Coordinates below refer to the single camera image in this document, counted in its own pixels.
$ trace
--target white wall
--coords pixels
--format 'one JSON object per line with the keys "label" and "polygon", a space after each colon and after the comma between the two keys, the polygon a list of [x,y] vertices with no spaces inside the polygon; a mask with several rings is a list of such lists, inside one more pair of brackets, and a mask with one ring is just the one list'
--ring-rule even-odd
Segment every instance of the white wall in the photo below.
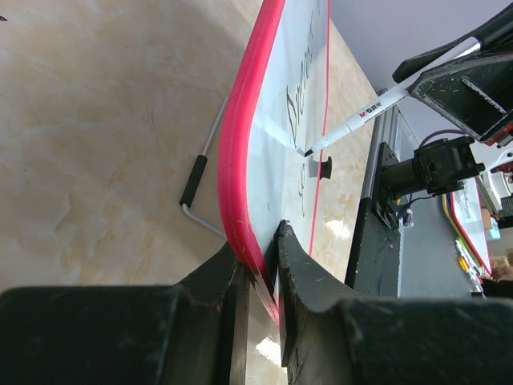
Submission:
{"label": "white wall", "polygon": [[[332,0],[332,20],[373,87],[394,85],[392,73],[411,56],[474,29],[509,0]],[[420,102],[399,107],[420,141],[433,131],[454,128]]]}

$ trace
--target red line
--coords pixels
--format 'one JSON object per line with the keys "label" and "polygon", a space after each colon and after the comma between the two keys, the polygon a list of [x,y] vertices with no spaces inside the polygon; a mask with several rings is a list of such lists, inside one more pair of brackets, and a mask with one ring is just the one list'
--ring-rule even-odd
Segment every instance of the red line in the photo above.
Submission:
{"label": "red line", "polygon": [[[328,100],[329,100],[329,14],[331,11],[331,0],[328,0],[328,34],[326,39],[326,107],[324,112],[324,127],[322,128],[322,135],[326,133],[328,127]],[[312,255],[313,251],[313,238],[315,237],[315,222],[317,220],[317,204],[319,203],[319,186],[321,184],[321,167],[322,167],[322,153],[320,154],[319,171],[317,173],[317,186],[315,188],[315,203],[313,204],[313,219],[312,219],[312,233],[310,234],[310,247],[309,254]]]}

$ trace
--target marble table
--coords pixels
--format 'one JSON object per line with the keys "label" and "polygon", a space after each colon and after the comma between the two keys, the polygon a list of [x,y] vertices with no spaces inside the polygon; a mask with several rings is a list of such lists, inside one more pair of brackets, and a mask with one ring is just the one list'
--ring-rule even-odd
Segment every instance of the marble table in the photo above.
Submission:
{"label": "marble table", "polygon": [[[261,0],[4,0],[0,289],[172,284],[224,243],[178,205]],[[328,130],[374,96],[330,24]],[[312,255],[342,280],[371,124],[325,152]],[[220,226],[216,150],[194,210]],[[247,383],[286,383],[256,296]]]}

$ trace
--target red whiteboard frame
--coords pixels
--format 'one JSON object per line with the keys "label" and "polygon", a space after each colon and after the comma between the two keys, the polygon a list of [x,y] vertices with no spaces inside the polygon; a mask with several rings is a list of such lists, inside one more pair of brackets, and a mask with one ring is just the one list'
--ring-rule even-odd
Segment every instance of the red whiteboard frame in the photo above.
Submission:
{"label": "red whiteboard frame", "polygon": [[[262,3],[260,13],[258,14],[224,111],[217,169],[220,214],[228,242],[239,261],[250,268],[253,273],[260,274],[271,292],[273,292],[273,290],[269,287],[269,285],[272,285],[269,272],[265,266],[264,256],[250,223],[246,177],[252,118],[255,113],[257,100],[264,81],[265,71],[285,1],[286,0],[264,0]],[[323,134],[326,131],[327,125],[329,96],[330,0],[326,1],[328,3],[328,34]],[[313,249],[320,175],[321,168],[319,168],[317,175],[313,223],[309,245],[310,254]]]}

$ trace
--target small whiteboard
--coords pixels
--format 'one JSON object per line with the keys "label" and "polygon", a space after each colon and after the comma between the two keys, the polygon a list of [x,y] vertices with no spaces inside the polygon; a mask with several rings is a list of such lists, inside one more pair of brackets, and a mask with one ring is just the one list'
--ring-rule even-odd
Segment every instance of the small whiteboard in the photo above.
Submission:
{"label": "small whiteboard", "polygon": [[329,0],[264,0],[220,134],[218,195],[230,246],[253,272],[281,220],[313,245],[325,132]]}
{"label": "small whiteboard", "polygon": [[473,254],[481,261],[486,271],[491,274],[487,238],[481,218],[478,186],[475,179],[465,180],[463,190],[450,194],[450,210],[454,223],[472,248]]}

